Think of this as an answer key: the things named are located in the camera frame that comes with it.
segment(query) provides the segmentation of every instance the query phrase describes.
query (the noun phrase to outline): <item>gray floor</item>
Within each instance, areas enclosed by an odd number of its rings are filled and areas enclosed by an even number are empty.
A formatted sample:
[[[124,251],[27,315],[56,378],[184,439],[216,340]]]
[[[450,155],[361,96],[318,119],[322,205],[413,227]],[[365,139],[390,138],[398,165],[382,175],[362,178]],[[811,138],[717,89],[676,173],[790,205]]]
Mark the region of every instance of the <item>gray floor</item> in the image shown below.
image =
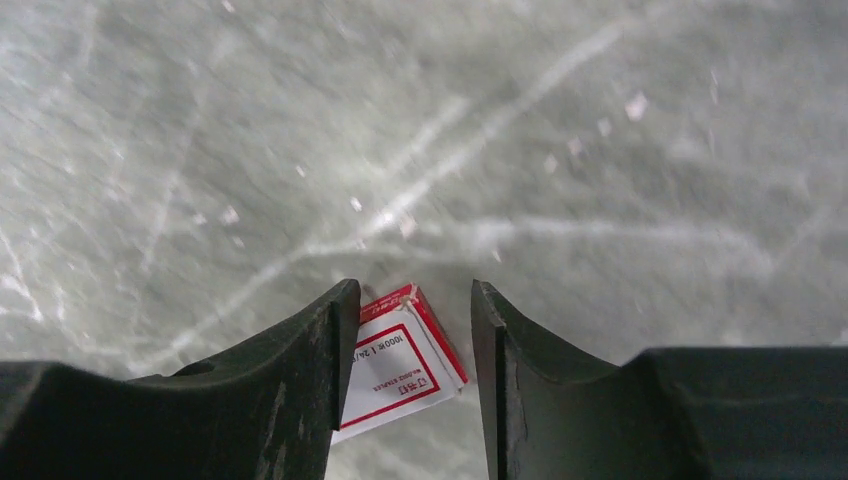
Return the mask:
[[[0,355],[170,373],[343,277],[624,362],[848,342],[848,4],[0,4]],[[474,387],[331,479],[482,479]]]

